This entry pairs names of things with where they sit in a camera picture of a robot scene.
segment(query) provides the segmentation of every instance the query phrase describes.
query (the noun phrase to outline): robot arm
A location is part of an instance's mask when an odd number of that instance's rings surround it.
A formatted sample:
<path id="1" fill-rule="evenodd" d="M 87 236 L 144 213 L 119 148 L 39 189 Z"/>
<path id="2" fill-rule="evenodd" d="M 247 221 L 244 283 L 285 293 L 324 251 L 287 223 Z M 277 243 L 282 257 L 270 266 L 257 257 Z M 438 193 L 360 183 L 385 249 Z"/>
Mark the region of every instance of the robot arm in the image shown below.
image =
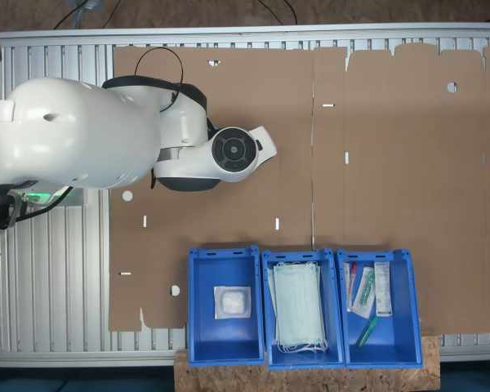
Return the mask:
<path id="1" fill-rule="evenodd" d="M 209 140 L 207 98 L 189 84 L 126 76 L 97 87 L 38 78 L 0 100 L 2 212 L 18 199 L 10 191 L 26 184 L 109 189 L 154 169 L 169 189 L 198 191 L 241 181 L 274 155 L 263 127 L 227 127 Z"/>
<path id="2" fill-rule="evenodd" d="M 250 132 L 228 127 L 202 145 L 180 149 L 175 157 L 160 154 L 154 171 L 158 181 L 169 189 L 207 190 L 221 180 L 245 179 L 275 154 L 276 146 L 263 127 Z"/>

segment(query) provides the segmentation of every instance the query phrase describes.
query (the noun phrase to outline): brown cardboard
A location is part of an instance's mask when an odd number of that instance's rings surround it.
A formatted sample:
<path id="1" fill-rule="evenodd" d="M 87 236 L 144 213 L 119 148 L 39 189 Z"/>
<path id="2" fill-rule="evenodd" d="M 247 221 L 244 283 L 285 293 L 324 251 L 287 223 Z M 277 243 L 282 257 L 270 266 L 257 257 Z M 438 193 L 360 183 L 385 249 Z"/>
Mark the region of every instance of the brown cardboard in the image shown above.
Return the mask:
<path id="1" fill-rule="evenodd" d="M 116 75 L 144 50 L 116 48 Z M 314 248 L 411 250 L 422 331 L 490 332 L 490 48 L 486 70 L 477 51 L 422 43 L 356 51 L 347 71 L 346 48 L 177 53 L 211 120 L 265 125 L 278 156 L 205 193 L 151 191 L 149 178 L 130 203 L 113 190 L 111 331 L 139 331 L 140 308 L 148 327 L 183 326 L 189 247 L 310 247 L 312 200 Z M 168 55 L 149 53 L 139 74 L 177 80 Z"/>
<path id="2" fill-rule="evenodd" d="M 115 76 L 133 74 L 148 48 L 117 47 Z M 307 51 L 177 48 L 184 82 L 208 98 L 218 127 L 264 126 L 278 155 L 237 184 L 179 193 L 150 177 L 111 194 L 110 331 L 183 327 L 187 321 L 190 247 L 257 244 L 309 249 L 312 238 L 311 132 L 313 57 Z M 210 60 L 218 60 L 216 67 Z M 150 52 L 138 74 L 179 80 L 177 59 Z M 125 190 L 133 199 L 125 202 Z M 147 227 L 143 227 L 147 216 Z M 279 230 L 275 219 L 279 218 Z M 120 275 L 130 272 L 131 275 Z M 180 295 L 170 295 L 171 285 Z"/>
<path id="3" fill-rule="evenodd" d="M 421 329 L 490 332 L 490 50 L 315 55 L 316 247 L 407 247 Z"/>

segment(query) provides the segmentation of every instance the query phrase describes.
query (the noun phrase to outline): blue plastic bin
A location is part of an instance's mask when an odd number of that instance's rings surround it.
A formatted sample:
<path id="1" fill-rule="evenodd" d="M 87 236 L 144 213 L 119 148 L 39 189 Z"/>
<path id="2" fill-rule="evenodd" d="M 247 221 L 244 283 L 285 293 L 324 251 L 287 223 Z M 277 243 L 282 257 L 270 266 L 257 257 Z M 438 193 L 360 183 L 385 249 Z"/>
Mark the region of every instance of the blue plastic bin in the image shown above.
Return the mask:
<path id="1" fill-rule="evenodd" d="M 189 365 L 265 363 L 258 248 L 189 251 Z M 214 319 L 215 286 L 250 286 L 250 318 Z"/>
<path id="2" fill-rule="evenodd" d="M 284 354 L 278 350 L 275 337 L 276 316 L 270 297 L 268 269 L 274 268 L 279 262 L 308 262 L 313 261 L 321 265 L 321 306 L 323 323 L 328 342 L 328 349 L 324 353 L 304 351 L 295 354 Z M 263 268 L 263 293 L 265 309 L 265 336 L 267 349 L 267 365 L 269 370 L 287 369 L 319 369 L 343 368 L 343 341 L 341 338 L 341 320 L 339 299 L 337 296 L 336 271 L 332 250 L 323 249 L 313 252 L 285 252 L 272 253 L 265 251 L 261 254 Z"/>
<path id="3" fill-rule="evenodd" d="M 416 284 L 410 251 L 394 252 L 346 252 L 337 251 L 338 280 L 341 282 L 341 317 L 343 319 L 343 341 L 345 342 L 345 364 L 348 368 L 422 368 L 423 352 L 419 315 L 417 313 Z M 380 317 L 379 321 L 361 349 L 356 341 L 367 326 L 369 319 L 346 311 L 346 286 L 343 262 L 358 263 L 358 273 L 352 293 L 355 299 L 361 283 L 363 267 L 374 266 L 374 261 L 390 262 L 390 298 L 392 316 Z M 370 317 L 376 314 L 376 302 Z"/>

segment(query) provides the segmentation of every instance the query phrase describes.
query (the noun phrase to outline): aluminum profile table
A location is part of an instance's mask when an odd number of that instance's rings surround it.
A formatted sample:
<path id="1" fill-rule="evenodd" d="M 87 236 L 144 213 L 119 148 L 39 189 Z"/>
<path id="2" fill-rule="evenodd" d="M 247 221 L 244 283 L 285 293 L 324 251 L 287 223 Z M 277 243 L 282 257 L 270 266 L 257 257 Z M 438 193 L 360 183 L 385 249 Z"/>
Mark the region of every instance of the aluminum profile table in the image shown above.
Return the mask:
<path id="1" fill-rule="evenodd" d="M 490 47 L 490 24 L 348 24 L 221 29 L 110 29 L 1 33 L 2 97 L 44 76 L 98 86 L 113 77 L 114 47 L 347 47 L 394 52 Z M 0 367 L 172 365 L 185 328 L 109 332 L 109 192 L 0 232 Z M 441 336 L 441 359 L 490 359 L 490 334 Z"/>

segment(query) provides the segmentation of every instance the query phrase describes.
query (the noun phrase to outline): green led light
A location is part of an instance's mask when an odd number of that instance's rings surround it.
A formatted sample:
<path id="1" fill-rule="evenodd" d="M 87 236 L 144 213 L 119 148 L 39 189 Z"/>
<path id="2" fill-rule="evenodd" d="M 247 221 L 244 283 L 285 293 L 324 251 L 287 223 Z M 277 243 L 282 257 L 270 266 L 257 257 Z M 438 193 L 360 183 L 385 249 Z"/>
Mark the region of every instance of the green led light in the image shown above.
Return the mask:
<path id="1" fill-rule="evenodd" d="M 51 196 L 51 194 L 27 194 L 27 195 L 28 195 L 28 196 L 34 196 L 34 197 L 35 197 L 35 196 L 38 196 L 38 197 L 40 197 L 40 198 L 43 198 L 43 197 L 48 198 L 48 197 L 50 197 L 50 196 Z"/>

